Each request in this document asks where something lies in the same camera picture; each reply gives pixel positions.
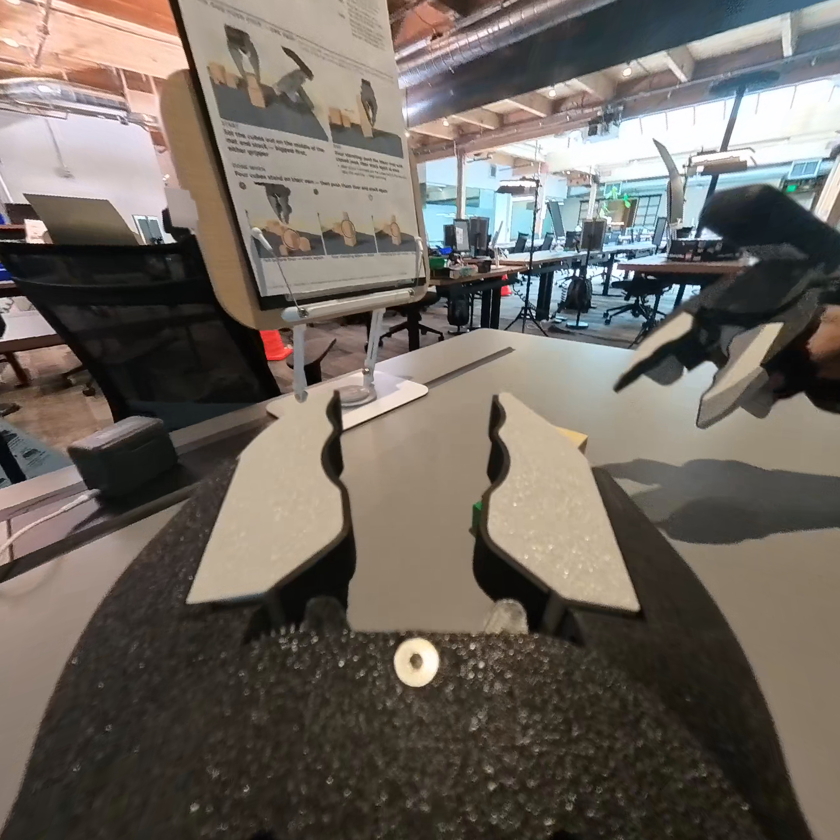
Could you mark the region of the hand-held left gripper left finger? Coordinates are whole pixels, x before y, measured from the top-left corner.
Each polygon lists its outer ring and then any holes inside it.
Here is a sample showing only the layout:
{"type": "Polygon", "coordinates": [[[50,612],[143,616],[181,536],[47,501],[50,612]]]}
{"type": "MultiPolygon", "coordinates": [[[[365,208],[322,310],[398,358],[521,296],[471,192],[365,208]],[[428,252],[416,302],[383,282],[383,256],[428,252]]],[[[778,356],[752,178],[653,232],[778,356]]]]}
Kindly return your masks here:
{"type": "Polygon", "coordinates": [[[256,602],[309,572],[346,598],[355,570],[342,481],[337,392],[280,401],[281,416],[238,457],[186,597],[189,606],[256,602]]]}

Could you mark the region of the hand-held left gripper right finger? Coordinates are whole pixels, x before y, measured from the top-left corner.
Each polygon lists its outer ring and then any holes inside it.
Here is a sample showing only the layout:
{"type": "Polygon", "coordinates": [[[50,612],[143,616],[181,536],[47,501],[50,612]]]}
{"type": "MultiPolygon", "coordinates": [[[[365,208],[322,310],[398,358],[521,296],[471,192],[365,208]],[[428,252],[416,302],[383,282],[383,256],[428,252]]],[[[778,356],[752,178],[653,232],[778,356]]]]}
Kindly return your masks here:
{"type": "Polygon", "coordinates": [[[494,395],[488,489],[474,573],[493,601],[529,622],[572,607],[638,617],[641,605],[586,455],[510,393],[494,395]]]}

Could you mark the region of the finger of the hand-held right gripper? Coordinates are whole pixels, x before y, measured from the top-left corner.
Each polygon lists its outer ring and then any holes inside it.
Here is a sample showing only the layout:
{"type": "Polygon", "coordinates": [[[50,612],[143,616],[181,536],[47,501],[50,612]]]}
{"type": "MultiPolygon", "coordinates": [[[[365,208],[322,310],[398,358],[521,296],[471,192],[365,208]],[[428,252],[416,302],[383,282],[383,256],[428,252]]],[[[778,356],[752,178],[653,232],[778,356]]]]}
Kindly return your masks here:
{"type": "Polygon", "coordinates": [[[650,332],[637,346],[629,365],[613,385],[615,393],[642,378],[669,386],[701,364],[697,315],[679,310],[650,332]]]}
{"type": "Polygon", "coordinates": [[[739,409],[756,418],[769,415],[774,397],[763,365],[783,327],[782,322],[767,322],[732,335],[726,363],[700,399],[698,428],[709,428],[739,409]]]}

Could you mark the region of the person's right hand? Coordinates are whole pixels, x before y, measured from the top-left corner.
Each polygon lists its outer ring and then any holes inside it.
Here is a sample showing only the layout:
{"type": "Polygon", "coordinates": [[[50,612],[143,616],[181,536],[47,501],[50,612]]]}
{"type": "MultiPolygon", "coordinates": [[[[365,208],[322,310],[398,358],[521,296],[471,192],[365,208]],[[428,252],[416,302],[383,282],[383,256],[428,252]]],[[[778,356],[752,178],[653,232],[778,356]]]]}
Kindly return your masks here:
{"type": "Polygon", "coordinates": [[[807,394],[812,403],[829,413],[839,414],[839,306],[823,310],[818,327],[807,344],[814,365],[807,394]]]}

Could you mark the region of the wooden desk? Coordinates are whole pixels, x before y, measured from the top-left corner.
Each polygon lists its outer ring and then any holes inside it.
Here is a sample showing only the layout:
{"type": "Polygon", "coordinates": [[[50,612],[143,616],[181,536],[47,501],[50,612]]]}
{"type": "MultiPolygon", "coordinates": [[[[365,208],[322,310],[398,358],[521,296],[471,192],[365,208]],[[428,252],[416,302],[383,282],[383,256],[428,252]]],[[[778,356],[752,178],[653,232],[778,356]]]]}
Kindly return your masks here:
{"type": "Polygon", "coordinates": [[[615,270],[639,272],[645,275],[675,275],[682,277],[700,277],[722,275],[736,275],[751,267],[748,259],[686,261],[683,259],[669,259],[665,254],[656,254],[625,261],[617,261],[615,270]]]}

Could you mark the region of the grey charger case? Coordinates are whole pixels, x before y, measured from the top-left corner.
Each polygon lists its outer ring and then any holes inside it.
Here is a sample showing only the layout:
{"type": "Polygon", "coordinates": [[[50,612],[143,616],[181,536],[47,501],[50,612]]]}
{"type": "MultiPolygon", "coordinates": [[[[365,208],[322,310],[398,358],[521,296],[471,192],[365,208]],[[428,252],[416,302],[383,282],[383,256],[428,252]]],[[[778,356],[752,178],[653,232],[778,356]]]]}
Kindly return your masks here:
{"type": "Polygon", "coordinates": [[[177,467],[179,458],[162,420],[129,416],[67,447],[89,490],[104,500],[124,498],[177,467]]]}

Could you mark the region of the black mesh office chair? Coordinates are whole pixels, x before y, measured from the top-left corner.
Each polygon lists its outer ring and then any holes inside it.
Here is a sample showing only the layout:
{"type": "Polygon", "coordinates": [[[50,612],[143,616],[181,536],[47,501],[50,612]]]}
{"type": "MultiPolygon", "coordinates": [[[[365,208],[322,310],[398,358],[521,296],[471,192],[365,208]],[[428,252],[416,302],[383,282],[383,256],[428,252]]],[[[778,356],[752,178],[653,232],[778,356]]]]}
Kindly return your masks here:
{"type": "Polygon", "coordinates": [[[259,332],[217,301],[193,235],[166,245],[2,243],[2,266],[115,422],[151,417],[173,432],[281,395],[259,332]]]}

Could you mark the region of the wooden document stand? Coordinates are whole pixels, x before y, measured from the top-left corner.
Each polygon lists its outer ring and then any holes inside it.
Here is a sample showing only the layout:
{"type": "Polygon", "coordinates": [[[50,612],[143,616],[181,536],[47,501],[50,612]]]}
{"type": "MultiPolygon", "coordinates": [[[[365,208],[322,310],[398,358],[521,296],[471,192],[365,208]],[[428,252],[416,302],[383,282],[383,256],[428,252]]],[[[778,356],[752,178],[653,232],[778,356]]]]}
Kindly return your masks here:
{"type": "Polygon", "coordinates": [[[350,297],[306,303],[293,298],[289,307],[261,310],[256,277],[263,270],[259,247],[267,241],[259,227],[244,234],[238,226],[223,168],[215,156],[214,135],[201,105],[188,70],[178,70],[165,80],[161,92],[165,136],[179,182],[196,206],[197,241],[223,309],[248,328],[292,328],[293,394],[300,403],[312,388],[305,373],[312,327],[336,317],[370,314],[371,330],[361,370],[329,383],[339,392],[344,428],[361,425],[424,397],[428,393],[425,384],[376,369],[385,311],[420,302],[428,292],[429,266],[423,240],[415,238],[411,284],[407,287],[374,290],[366,281],[362,293],[350,297]]]}

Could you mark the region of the blue box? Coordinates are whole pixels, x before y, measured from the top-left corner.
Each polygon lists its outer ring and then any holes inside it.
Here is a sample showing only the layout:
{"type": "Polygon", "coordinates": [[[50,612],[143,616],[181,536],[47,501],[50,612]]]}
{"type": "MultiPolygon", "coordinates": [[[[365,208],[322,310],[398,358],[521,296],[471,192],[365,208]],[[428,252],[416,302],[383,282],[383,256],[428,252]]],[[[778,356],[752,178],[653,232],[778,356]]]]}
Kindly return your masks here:
{"type": "Polygon", "coordinates": [[[1,432],[3,441],[9,446],[27,480],[71,466],[66,453],[48,446],[5,418],[1,418],[1,432]]]}

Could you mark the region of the printed instruction sheet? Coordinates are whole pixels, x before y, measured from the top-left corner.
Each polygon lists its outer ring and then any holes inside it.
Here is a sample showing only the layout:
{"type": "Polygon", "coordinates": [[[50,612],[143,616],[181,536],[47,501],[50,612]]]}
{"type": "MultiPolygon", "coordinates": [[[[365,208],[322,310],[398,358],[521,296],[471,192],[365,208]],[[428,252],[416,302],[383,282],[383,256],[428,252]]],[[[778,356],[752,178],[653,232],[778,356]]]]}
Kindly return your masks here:
{"type": "Polygon", "coordinates": [[[422,286],[387,2],[171,8],[259,310],[422,286]]]}

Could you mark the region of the grey laptop lid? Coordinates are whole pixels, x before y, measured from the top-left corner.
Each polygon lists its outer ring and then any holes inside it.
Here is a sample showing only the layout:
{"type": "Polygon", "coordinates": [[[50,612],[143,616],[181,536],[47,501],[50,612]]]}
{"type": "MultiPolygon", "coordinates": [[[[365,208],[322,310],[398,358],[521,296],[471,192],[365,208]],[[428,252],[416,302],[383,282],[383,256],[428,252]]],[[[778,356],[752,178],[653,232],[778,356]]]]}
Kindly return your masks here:
{"type": "Polygon", "coordinates": [[[136,246],[144,242],[110,201],[101,198],[24,194],[44,223],[52,245],[136,246]]]}

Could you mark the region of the metal ventilation duct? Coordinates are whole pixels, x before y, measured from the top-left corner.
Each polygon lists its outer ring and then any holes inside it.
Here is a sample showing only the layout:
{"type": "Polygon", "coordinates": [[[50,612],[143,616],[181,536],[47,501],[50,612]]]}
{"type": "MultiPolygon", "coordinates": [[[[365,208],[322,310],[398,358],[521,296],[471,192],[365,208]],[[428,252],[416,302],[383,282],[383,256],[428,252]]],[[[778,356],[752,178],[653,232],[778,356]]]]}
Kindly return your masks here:
{"type": "Polygon", "coordinates": [[[492,3],[462,18],[447,33],[427,37],[398,50],[395,53],[398,87],[401,90],[414,88],[611,4],[611,1],[492,3]]]}

